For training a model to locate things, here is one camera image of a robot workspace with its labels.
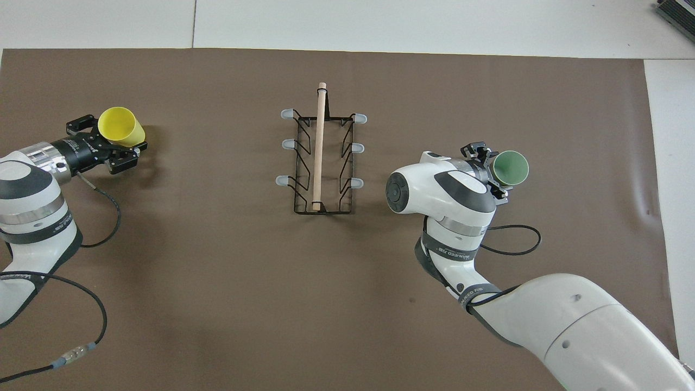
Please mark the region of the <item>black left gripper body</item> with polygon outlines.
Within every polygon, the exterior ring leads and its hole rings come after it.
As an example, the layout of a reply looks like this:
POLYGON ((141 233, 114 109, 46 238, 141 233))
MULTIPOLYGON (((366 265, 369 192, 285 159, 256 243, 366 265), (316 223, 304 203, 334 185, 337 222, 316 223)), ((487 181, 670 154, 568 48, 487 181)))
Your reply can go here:
POLYGON ((52 142, 65 158, 70 172, 89 171, 111 156, 110 143, 99 134, 76 133, 52 142))

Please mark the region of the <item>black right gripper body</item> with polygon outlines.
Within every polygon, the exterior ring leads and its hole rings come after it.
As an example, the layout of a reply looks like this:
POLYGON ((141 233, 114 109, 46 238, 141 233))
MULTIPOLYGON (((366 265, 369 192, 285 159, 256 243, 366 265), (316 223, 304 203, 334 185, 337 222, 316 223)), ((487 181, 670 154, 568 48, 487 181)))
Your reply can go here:
POLYGON ((495 156, 473 156, 471 158, 471 167, 476 178, 489 187, 497 186, 497 180, 493 175, 495 158, 495 156))

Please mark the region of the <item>pale green cup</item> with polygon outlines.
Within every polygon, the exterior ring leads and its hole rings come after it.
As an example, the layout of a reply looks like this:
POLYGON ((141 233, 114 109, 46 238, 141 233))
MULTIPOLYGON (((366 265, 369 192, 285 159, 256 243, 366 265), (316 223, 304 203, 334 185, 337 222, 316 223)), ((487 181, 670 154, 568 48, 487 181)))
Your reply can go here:
POLYGON ((529 164, 523 154, 506 150, 494 158, 491 173, 500 185, 516 186, 527 180, 529 164))

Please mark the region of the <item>yellow cup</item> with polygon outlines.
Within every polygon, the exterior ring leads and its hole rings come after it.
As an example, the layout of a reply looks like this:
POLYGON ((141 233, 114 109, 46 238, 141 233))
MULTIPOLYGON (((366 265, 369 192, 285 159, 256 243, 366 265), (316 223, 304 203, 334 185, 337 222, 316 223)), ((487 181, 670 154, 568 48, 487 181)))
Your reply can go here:
POLYGON ((108 141, 132 148, 146 141, 146 131, 127 108, 117 106, 104 111, 97 120, 98 132, 108 141))

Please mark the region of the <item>brown table mat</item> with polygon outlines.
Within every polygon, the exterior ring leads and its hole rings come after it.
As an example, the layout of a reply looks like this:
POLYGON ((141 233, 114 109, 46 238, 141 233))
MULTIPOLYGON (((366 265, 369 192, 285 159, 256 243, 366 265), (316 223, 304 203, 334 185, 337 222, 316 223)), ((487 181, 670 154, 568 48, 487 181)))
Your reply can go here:
POLYGON ((543 242, 476 266, 501 289, 549 273, 600 285, 676 350, 642 60, 225 49, 5 50, 0 156, 124 106, 149 148, 86 176, 122 225, 59 274, 93 289, 109 327, 74 364, 0 391, 564 391, 422 270, 420 215, 384 186, 425 150, 526 156, 496 224, 543 242), (354 212, 305 216, 296 125, 283 109, 367 115, 355 126, 354 212))

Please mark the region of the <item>grey ribbed device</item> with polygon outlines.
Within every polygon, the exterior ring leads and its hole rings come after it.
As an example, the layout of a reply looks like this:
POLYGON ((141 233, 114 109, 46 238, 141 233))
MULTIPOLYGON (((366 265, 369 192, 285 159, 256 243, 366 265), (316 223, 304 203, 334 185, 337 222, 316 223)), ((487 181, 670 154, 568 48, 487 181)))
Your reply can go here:
POLYGON ((695 0, 657 0, 656 12, 671 24, 695 30, 695 0))

